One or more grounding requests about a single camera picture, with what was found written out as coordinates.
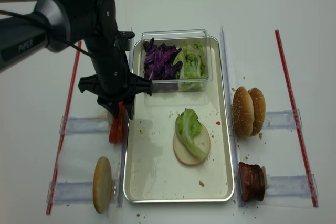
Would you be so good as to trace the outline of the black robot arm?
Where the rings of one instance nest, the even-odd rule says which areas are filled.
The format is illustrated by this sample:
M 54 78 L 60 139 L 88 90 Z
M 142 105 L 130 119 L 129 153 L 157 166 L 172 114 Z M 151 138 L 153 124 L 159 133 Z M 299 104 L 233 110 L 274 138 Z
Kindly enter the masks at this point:
M 61 52 L 84 41 L 95 74 L 80 79 L 81 92 L 95 94 L 113 116 L 122 104 L 130 119 L 135 96 L 152 94 L 152 81 L 130 71 L 126 53 L 135 34 L 118 30 L 114 0 L 39 0 L 30 14 L 2 15 L 1 71 L 43 48 Z

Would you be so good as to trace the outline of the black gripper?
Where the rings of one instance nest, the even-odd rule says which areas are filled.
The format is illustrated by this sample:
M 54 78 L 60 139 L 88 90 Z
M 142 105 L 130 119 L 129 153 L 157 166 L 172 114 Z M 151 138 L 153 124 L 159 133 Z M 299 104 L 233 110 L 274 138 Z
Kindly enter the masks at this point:
M 130 71 L 126 52 L 134 36 L 131 31 L 123 31 L 109 39 L 94 35 L 84 40 L 96 74 L 82 77 L 78 88 L 80 92 L 89 91 L 107 100 L 104 107 L 114 118 L 119 116 L 120 101 L 132 120 L 134 96 L 139 93 L 152 95 L 152 81 Z

